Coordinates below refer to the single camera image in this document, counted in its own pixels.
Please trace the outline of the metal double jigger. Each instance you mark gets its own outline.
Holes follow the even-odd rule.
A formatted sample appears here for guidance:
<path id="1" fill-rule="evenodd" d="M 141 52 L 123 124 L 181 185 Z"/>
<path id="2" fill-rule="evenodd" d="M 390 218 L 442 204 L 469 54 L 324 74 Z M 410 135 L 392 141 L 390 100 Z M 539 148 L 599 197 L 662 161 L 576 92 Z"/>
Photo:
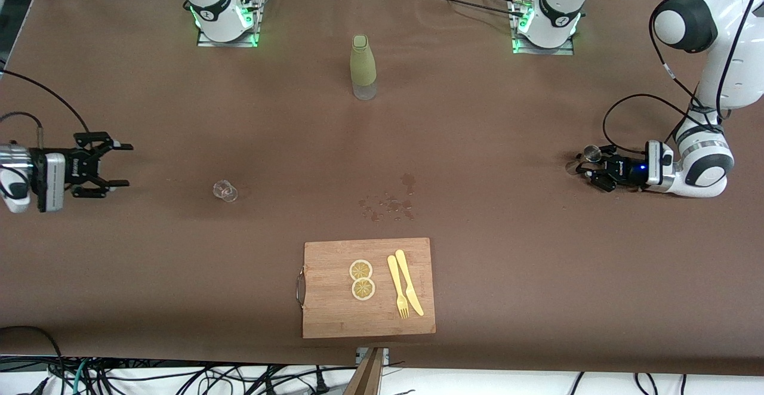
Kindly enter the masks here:
<path id="1" fill-rule="evenodd" d="M 565 171 L 570 175 L 583 174 L 587 171 L 599 168 L 602 159 L 601 149 L 594 145 L 589 145 L 577 154 L 572 161 L 566 164 Z"/>

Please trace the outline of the yellow plastic knife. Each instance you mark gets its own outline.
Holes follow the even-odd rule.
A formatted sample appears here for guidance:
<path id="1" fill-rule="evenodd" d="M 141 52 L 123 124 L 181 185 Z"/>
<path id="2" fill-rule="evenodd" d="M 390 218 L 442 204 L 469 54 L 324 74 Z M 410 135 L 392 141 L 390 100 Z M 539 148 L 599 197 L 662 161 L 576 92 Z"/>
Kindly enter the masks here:
<path id="1" fill-rule="evenodd" d="M 424 310 L 420 304 L 420 301 L 417 297 L 417 292 L 414 289 L 412 279 L 409 272 L 409 265 L 406 259 L 406 254 L 403 250 L 397 250 L 395 253 L 396 259 L 398 260 L 399 269 L 403 272 L 404 279 L 406 281 L 406 289 L 405 294 L 406 297 L 412 305 L 413 310 L 419 315 L 423 316 Z"/>

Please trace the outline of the yellow plastic fork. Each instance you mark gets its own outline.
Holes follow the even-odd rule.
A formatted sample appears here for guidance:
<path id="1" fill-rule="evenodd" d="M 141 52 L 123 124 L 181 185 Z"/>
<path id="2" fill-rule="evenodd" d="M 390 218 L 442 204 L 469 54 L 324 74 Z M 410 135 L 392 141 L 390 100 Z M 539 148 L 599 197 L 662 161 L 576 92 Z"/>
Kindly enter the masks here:
<path id="1" fill-rule="evenodd" d="M 387 257 L 388 267 L 391 273 L 391 278 L 396 290 L 396 307 L 398 308 L 399 316 L 402 319 L 409 317 L 409 308 L 407 298 L 403 294 L 403 287 L 401 286 L 401 276 L 399 275 L 398 259 L 395 256 L 389 255 Z"/>

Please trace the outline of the green sleeved glass bottle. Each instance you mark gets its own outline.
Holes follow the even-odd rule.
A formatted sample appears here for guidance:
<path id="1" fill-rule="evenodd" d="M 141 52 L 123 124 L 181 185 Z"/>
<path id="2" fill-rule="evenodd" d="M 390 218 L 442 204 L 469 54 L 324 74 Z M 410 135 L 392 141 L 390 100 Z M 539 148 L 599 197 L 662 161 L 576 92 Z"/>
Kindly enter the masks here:
<path id="1" fill-rule="evenodd" d="M 377 93 L 377 69 L 366 35 L 353 36 L 350 70 L 355 97 L 361 101 L 373 99 Z"/>

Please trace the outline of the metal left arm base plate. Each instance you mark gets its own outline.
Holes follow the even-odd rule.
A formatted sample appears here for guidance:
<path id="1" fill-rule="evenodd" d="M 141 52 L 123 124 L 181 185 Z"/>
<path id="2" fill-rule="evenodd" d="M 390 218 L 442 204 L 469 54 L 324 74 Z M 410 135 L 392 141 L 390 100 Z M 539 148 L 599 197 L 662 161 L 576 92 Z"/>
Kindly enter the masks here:
<path id="1" fill-rule="evenodd" d="M 573 55 L 573 34 L 581 14 L 549 18 L 532 0 L 507 2 L 510 35 L 515 54 Z"/>

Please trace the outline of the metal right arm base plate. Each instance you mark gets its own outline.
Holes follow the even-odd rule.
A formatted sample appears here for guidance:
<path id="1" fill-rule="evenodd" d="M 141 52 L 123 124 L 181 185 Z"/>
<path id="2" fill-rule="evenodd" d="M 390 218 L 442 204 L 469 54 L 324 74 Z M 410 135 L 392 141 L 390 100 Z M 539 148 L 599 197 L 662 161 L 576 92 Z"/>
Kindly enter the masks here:
<path id="1" fill-rule="evenodd" d="M 237 39 L 229 42 L 216 42 L 198 29 L 196 44 L 199 47 L 229 47 L 229 48 L 256 48 L 260 40 L 260 28 L 264 12 L 264 0 L 250 1 L 240 10 L 239 16 L 250 27 L 243 31 Z"/>

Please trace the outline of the small metal bracket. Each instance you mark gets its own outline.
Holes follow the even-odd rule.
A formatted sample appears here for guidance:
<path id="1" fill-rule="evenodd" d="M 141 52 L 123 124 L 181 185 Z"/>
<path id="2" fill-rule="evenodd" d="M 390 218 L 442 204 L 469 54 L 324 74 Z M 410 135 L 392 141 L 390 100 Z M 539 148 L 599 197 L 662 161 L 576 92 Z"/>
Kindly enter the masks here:
<path id="1" fill-rule="evenodd" d="M 356 354 L 355 354 L 355 365 L 358 367 L 361 362 L 363 362 L 363 359 L 366 358 L 366 355 L 372 352 L 373 348 L 357 348 Z M 382 364 L 384 367 L 387 367 L 390 365 L 390 356 L 389 356 L 389 349 L 388 348 L 379 348 L 379 350 L 382 352 Z"/>

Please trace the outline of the wooden post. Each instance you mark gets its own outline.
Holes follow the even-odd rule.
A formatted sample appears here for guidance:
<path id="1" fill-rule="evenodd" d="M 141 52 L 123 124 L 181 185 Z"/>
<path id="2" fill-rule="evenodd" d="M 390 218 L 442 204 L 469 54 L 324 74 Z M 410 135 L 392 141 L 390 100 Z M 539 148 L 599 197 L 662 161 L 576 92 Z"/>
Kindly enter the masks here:
<path id="1" fill-rule="evenodd" d="M 367 348 L 342 395 L 379 395 L 387 349 Z"/>

